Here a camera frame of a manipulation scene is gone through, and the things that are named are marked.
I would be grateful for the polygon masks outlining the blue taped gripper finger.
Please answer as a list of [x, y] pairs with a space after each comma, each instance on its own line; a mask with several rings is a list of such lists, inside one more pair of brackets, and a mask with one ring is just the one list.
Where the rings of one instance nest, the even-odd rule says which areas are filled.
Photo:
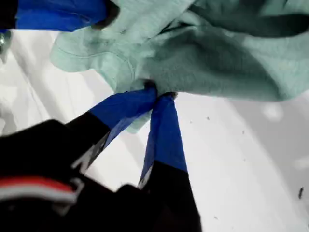
[[156, 99], [155, 83], [145, 81], [144, 89], [111, 95], [66, 126], [101, 152], [135, 119], [149, 112]]
[[151, 114], [140, 188], [158, 206], [158, 232], [200, 232], [200, 215], [193, 196], [174, 99], [159, 97]]
[[120, 8], [111, 0], [2, 0], [0, 30], [103, 29], [119, 14]]

